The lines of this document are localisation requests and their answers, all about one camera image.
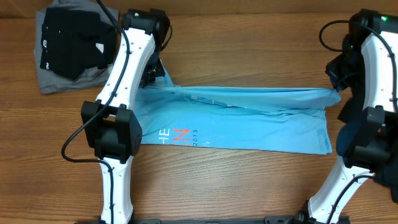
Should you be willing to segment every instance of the white arm segment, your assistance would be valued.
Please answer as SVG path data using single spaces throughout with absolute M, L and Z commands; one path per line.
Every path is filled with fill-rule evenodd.
M 380 35 L 390 45 L 391 50 L 398 49 L 398 34 L 381 32 Z M 383 106 L 385 111 L 394 112 L 392 104 L 392 65 L 388 51 L 384 44 L 374 35 L 370 34 L 361 46 L 365 63 L 366 94 L 363 108 L 368 106 Z
M 97 96 L 97 100 L 101 100 L 105 104 L 113 91 L 116 82 L 121 74 L 124 61 L 126 59 L 127 47 L 130 46 L 130 58 L 127 63 L 126 71 L 124 72 L 123 79 L 116 91 L 116 96 L 112 99 L 110 106 L 118 108 L 120 104 L 127 106 L 127 109 L 134 109 L 134 101 L 136 99 L 137 89 L 144 73 L 147 62 L 154 53 L 155 40 L 154 36 L 145 34 L 144 30 L 130 28 L 125 30 L 129 39 L 126 43 L 124 37 L 121 37 L 121 43 L 118 56 L 113 65 L 111 75 L 102 89 L 101 93 Z M 125 164 L 120 164 L 118 159 L 110 159 L 104 157 L 104 161 L 113 167 L 113 203 L 114 203 L 114 224 L 127 224 L 131 218 L 133 207 L 130 198 L 130 179 L 131 179 L 131 163 L 132 156 L 126 161 Z M 108 168 L 101 164 L 104 188 L 104 208 L 101 219 L 106 223 L 111 223 L 110 206 L 110 192 L 111 182 Z
M 155 39 L 153 34 L 147 35 L 144 30 L 130 28 L 125 30 L 126 35 L 130 41 L 130 58 L 127 64 L 126 71 L 124 72 L 122 82 L 116 91 L 116 96 L 112 99 L 110 106 L 118 108 L 120 104 L 127 106 L 127 109 L 133 110 L 136 93 L 141 81 L 142 74 L 144 73 L 145 66 L 154 53 Z M 122 35 L 118 56 L 113 65 L 111 75 L 102 89 L 101 93 L 97 96 L 97 100 L 102 100 L 105 104 L 113 91 L 116 82 L 121 74 L 124 61 L 126 59 L 126 41 Z
M 355 167 L 347 168 L 344 165 L 343 158 L 339 156 L 333 170 L 330 172 L 321 189 L 308 202 L 308 214 L 311 218 L 316 218 L 317 222 L 326 223 L 336 199 L 347 184 L 357 175 L 372 175 L 368 169 Z M 355 182 L 341 198 L 331 223 L 337 223 L 341 211 L 355 194 L 355 191 L 367 179 L 359 179 Z
M 130 180 L 131 180 L 131 164 L 132 156 L 125 164 L 120 164 L 118 159 L 104 157 L 113 168 L 113 215 L 114 224 L 127 224 L 132 215 L 132 203 L 130 198 Z M 104 188 L 104 208 L 101 214 L 101 220 L 111 223 L 111 210 L 109 209 L 111 195 L 111 179 L 108 168 L 104 164 L 101 165 L 103 188 Z

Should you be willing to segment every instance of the wood grain surface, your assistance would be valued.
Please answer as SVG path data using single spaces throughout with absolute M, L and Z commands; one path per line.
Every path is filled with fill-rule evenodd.
M 1 0 L 0 17 L 33 18 L 53 0 Z M 396 0 L 103 0 L 120 13 L 128 9 L 165 10 L 168 15 L 358 12 L 362 8 L 398 11 Z
M 331 87 L 325 65 L 337 54 L 318 43 L 322 25 L 351 13 L 173 16 L 174 35 L 161 53 L 177 85 Z M 41 95 L 32 19 L 0 20 L 0 223 L 61 224 L 94 220 L 103 206 L 97 164 L 64 161 L 60 148 L 81 125 L 84 100 L 101 87 Z M 348 28 L 325 31 L 339 47 Z M 327 109 L 332 144 L 342 102 Z M 93 158 L 84 134 L 68 148 Z M 134 158 L 136 218 L 261 218 L 294 214 L 320 188 L 336 154 L 142 146 Z M 397 223 L 390 191 L 367 181 L 343 214 L 352 223 Z

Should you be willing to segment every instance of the light blue shirt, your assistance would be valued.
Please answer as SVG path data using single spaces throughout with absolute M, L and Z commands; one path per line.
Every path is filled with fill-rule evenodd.
M 138 89 L 143 144 L 331 153 L 325 88 L 181 87 L 169 74 Z

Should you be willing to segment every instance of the black fabric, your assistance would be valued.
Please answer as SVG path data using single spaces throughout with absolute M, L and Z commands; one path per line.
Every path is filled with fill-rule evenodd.
M 42 24 L 40 68 L 75 80 L 85 68 L 113 63 L 116 31 L 96 12 L 48 8 Z M 103 44 L 104 51 L 96 44 Z
M 376 174 L 376 177 L 381 181 L 377 183 L 383 185 L 386 182 L 390 185 L 398 185 L 398 160 L 395 160 L 392 164 L 385 166 L 385 168 Z M 392 201 L 398 203 L 398 189 L 391 189 Z

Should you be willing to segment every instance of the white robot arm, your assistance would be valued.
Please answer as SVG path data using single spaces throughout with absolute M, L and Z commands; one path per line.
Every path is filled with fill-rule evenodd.
M 361 11 L 359 14 L 359 17 L 370 18 L 375 27 L 377 26 L 375 17 L 379 18 L 379 22 L 382 24 L 386 23 L 386 20 L 388 20 L 387 16 L 382 16 L 374 11 Z M 388 28 L 390 27 L 397 28 L 398 24 L 389 24 Z M 393 30 L 387 29 L 387 31 L 380 32 L 380 35 L 389 44 L 391 49 L 398 49 L 398 29 L 395 30 L 395 32 L 392 32 Z M 365 40 L 361 40 L 355 35 L 356 34 L 351 34 L 351 37 L 347 37 L 347 39 L 351 39 L 349 40 L 351 42 L 350 48 L 353 48 L 353 42 L 355 38 L 357 38 L 360 44 L 358 45 L 361 50 L 361 55 L 363 56 L 363 64 L 361 66 L 363 66 L 365 71 L 365 91 L 364 96 L 362 96 L 364 97 L 363 107 L 360 109 L 367 110 L 368 107 L 372 109 L 378 107 L 381 112 L 380 114 L 396 113 L 394 109 L 394 103 L 396 102 L 393 101 L 396 92 L 393 90 L 394 87 L 396 88 L 393 82 L 396 82 L 396 80 L 394 80 L 394 76 L 392 75 L 394 66 L 390 53 L 381 40 L 373 33 L 370 33 Z M 368 113 L 368 116 L 375 115 L 374 113 Z M 379 126 L 377 127 L 376 125 L 372 130 L 369 126 L 365 126 L 364 124 L 363 128 L 365 128 L 365 130 L 363 130 L 362 138 L 364 135 L 369 139 L 375 138 L 379 128 L 386 127 L 386 117 L 387 115 L 378 117 L 378 122 L 369 118 L 369 123 L 373 125 L 378 123 Z M 362 122 L 355 122 L 354 120 L 355 118 L 351 117 L 346 127 L 340 131 L 336 149 L 339 154 L 337 162 L 321 189 L 308 202 L 309 218 L 316 220 L 317 223 L 338 223 L 341 211 L 366 179 L 359 179 L 344 193 L 338 205 L 336 205 L 333 216 L 330 218 L 329 216 L 332 212 L 332 208 L 343 189 L 354 177 L 359 175 L 373 175 L 375 170 L 386 165 L 391 159 L 392 154 L 388 152 L 390 149 L 388 149 L 388 146 L 382 145 L 383 142 L 380 142 L 380 139 L 367 141 L 366 143 L 356 142 L 351 146 L 347 145 L 347 143 L 352 143 L 350 139 L 355 141 L 355 137 L 360 138 L 356 136 L 360 130 L 356 129 L 354 126 L 362 127 Z M 347 151 L 351 150 L 350 148 L 355 148 L 356 150 L 354 149 L 354 152 L 347 154 Z
M 361 11 L 359 17 L 361 16 L 365 19 L 372 17 L 372 26 L 375 25 L 374 17 L 382 17 L 374 11 Z M 121 38 L 121 46 L 109 80 L 98 95 L 96 103 L 85 102 L 81 110 L 83 122 L 86 123 L 102 108 L 104 102 L 109 100 L 124 65 L 125 54 L 130 54 L 125 76 L 103 117 L 85 128 L 88 144 L 95 149 L 95 156 L 113 168 L 112 191 L 108 167 L 101 164 L 104 209 L 99 222 L 108 224 L 127 224 L 132 223 L 134 219 L 130 198 L 131 166 L 142 137 L 142 129 L 133 112 L 134 101 L 140 82 L 147 83 L 154 77 L 164 75 L 159 52 L 170 21 L 164 11 L 151 9 L 149 12 L 144 12 L 130 9 L 123 16 L 122 25 L 129 42 L 126 42 L 124 37 Z M 390 47 L 398 49 L 398 29 L 395 32 L 389 29 L 389 26 L 379 27 L 382 37 L 387 40 Z M 350 107 L 340 114 L 340 118 L 345 119 L 347 124 L 338 137 L 336 151 L 339 157 L 319 192 L 305 204 L 305 211 L 299 213 L 301 217 L 288 217 L 286 221 L 279 217 L 266 217 L 263 220 L 266 224 L 274 224 L 270 220 L 286 224 L 338 223 L 341 211 L 364 179 L 354 183 L 342 196 L 337 207 L 333 208 L 348 183 L 359 175 L 372 175 L 375 170 L 391 160 L 393 152 L 390 142 L 378 136 L 379 129 L 388 126 L 391 122 L 387 118 L 396 113 L 394 109 L 396 85 L 392 85 L 396 78 L 391 76 L 393 72 L 390 54 L 374 34 L 364 33 L 361 29 L 352 31 L 350 27 L 350 35 L 345 41 L 353 43 L 351 45 L 353 50 L 347 50 L 334 59 L 328 64 L 326 72 L 337 90 L 351 87 L 357 99 L 359 92 L 361 107 L 356 114 L 349 114 L 349 119 L 346 116 L 347 111 L 354 111 Z M 130 46 L 130 52 L 127 52 L 127 45 Z M 352 55 L 348 54 L 352 53 L 354 57 L 358 57 L 358 54 L 355 56 L 356 52 L 360 52 L 362 63 L 351 66 L 348 59 Z M 361 84 L 365 87 L 355 89 Z M 103 119 L 108 116 L 115 116 L 115 121 Z M 110 196 L 113 196 L 113 206 L 110 204 Z
M 134 102 L 140 83 L 164 75 L 159 52 L 169 29 L 170 21 L 164 11 L 149 12 L 130 9 L 123 15 L 124 36 L 112 72 L 96 103 L 85 102 L 81 109 L 83 122 L 92 117 L 110 99 L 125 63 L 126 70 L 103 117 L 90 123 L 86 136 L 95 156 L 113 168 L 113 190 L 108 167 L 101 165 L 103 174 L 104 208 L 100 223 L 127 224 L 133 220 L 130 197 L 131 166 L 141 143 L 142 129 L 134 116 Z M 114 121 L 103 118 L 114 116 Z

